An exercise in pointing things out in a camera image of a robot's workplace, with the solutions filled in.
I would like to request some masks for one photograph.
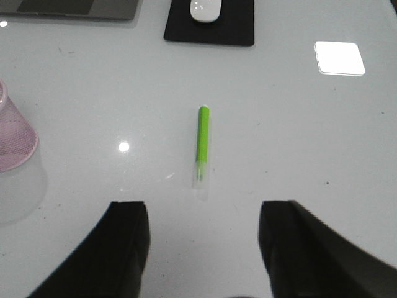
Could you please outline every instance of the black mouse pad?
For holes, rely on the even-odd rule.
[[[222,0],[221,14],[212,23],[190,15],[190,0],[172,0],[164,39],[217,45],[254,44],[254,0]]]

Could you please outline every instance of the white mouse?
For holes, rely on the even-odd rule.
[[[191,0],[190,14],[197,22],[211,23],[219,18],[222,0]]]

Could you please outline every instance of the desk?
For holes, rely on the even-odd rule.
[[[32,292],[110,201],[148,208],[142,298],[271,297],[263,200],[297,200],[397,266],[393,6],[255,5],[249,48],[165,42],[169,0],[142,1],[127,23],[3,17],[1,77],[40,144],[0,175],[0,297]],[[356,43],[365,74],[321,74],[318,40]],[[206,200],[191,188],[202,104],[212,108]]]

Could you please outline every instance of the green highlighter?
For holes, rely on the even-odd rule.
[[[198,130],[196,163],[194,170],[194,188],[204,188],[208,181],[207,162],[208,162],[208,141],[210,134],[210,109],[202,106],[198,110]]]

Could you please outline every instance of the white table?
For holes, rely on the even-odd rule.
[[[127,23],[2,17],[1,78],[40,144],[0,174],[0,297],[28,296],[110,201],[148,208],[142,298],[271,297],[263,200],[297,200],[397,266],[393,7],[255,5],[249,48],[165,42],[169,0],[141,2]],[[356,43],[365,74],[321,74],[318,40]],[[212,109],[205,200],[191,188],[202,104]]]

